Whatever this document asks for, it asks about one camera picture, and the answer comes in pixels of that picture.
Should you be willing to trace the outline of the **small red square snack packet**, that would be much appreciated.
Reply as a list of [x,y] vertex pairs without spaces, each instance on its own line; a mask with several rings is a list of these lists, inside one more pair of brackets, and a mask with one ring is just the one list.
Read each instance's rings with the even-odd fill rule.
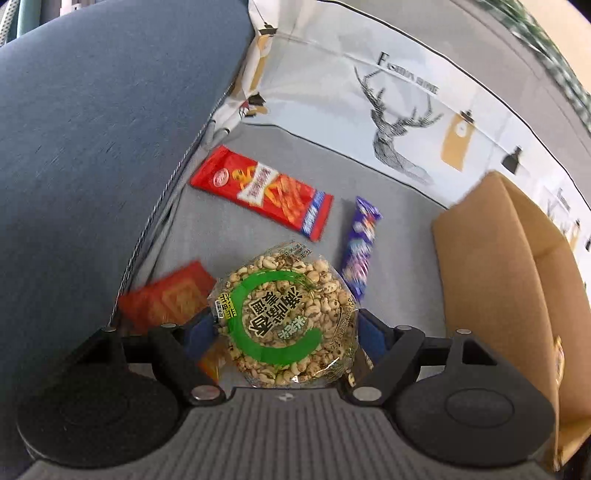
[[117,302],[122,315],[137,333],[174,323],[183,325],[207,307],[215,279],[199,261],[138,290],[122,295]]

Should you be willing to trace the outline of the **purple candy bar wrapper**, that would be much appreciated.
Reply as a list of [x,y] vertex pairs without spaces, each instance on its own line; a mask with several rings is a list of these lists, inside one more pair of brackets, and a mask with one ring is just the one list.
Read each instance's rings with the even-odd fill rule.
[[381,212],[368,200],[356,196],[356,210],[346,239],[339,274],[356,301],[365,296],[370,269],[370,257],[376,238],[376,227],[382,219]]

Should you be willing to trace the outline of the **long red shrimp cracker packet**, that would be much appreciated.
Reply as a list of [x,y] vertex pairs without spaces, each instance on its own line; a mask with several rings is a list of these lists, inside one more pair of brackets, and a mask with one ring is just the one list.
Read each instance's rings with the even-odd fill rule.
[[220,146],[201,163],[190,186],[270,218],[318,242],[334,196]]

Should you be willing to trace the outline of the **green checkered cloth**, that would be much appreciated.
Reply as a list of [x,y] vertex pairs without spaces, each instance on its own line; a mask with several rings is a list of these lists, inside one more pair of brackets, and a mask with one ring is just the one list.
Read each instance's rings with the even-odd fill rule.
[[590,93],[525,6],[513,0],[480,0],[477,4],[534,52],[586,128],[590,129]]

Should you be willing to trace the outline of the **round puffed grain snack bag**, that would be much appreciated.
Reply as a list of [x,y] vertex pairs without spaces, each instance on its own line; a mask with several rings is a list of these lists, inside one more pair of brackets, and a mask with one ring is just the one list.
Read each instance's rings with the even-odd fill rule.
[[301,242],[230,271],[208,302],[231,361],[252,386],[322,387],[353,365],[358,301],[329,261]]

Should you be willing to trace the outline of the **orange red snack packet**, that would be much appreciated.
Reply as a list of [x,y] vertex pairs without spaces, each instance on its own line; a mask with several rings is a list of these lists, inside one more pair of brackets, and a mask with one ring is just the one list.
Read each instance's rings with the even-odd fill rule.
[[228,360],[228,342],[225,338],[219,338],[197,360],[197,367],[215,384],[218,384],[221,378],[221,369],[226,360]]

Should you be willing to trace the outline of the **brown cardboard box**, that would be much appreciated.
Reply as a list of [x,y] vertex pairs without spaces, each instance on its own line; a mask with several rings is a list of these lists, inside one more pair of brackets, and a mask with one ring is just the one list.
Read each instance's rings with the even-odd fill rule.
[[569,242],[497,172],[432,231],[448,330],[471,330],[550,401],[546,462],[565,466],[590,437],[590,304]]

